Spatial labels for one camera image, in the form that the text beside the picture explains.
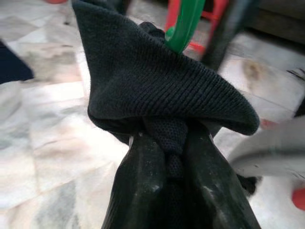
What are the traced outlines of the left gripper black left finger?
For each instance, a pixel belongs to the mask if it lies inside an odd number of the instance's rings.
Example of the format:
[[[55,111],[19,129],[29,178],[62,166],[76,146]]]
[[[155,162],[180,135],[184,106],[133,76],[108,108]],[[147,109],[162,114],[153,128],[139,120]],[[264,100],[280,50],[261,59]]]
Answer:
[[[146,133],[134,133],[119,165],[103,229],[161,229],[166,168],[162,149]]]

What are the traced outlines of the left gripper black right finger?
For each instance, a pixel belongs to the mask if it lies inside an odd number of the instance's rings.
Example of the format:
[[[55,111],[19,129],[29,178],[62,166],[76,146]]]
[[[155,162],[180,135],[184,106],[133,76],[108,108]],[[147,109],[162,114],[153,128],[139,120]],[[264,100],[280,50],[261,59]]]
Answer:
[[[188,229],[258,229],[236,173],[207,133],[188,134],[184,165]]]

